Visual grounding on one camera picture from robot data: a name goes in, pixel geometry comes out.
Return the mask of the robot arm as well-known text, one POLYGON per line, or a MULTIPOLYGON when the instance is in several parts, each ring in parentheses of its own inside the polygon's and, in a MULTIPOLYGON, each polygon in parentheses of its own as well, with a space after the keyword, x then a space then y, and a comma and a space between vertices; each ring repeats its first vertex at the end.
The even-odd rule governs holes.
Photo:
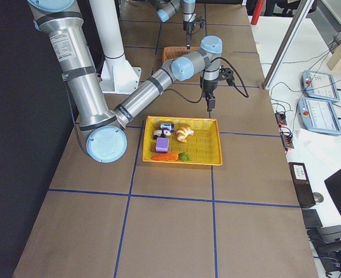
POLYGON ((195 13, 195 0, 149 0, 148 3, 152 5, 156 11, 159 19, 164 23, 174 16, 179 10, 183 12, 183 30, 186 32, 186 48, 191 49, 191 39, 195 24, 197 22, 197 15, 195 13))
POLYGON ((110 110, 82 30, 84 20, 77 1, 29 1, 28 4, 36 27, 49 36, 62 79, 78 107, 79 129, 86 140, 88 156, 98 162, 114 162, 125 153, 127 139, 123 129, 174 81, 219 70, 215 59, 222 53, 222 40, 206 36, 198 49, 166 61, 110 110))

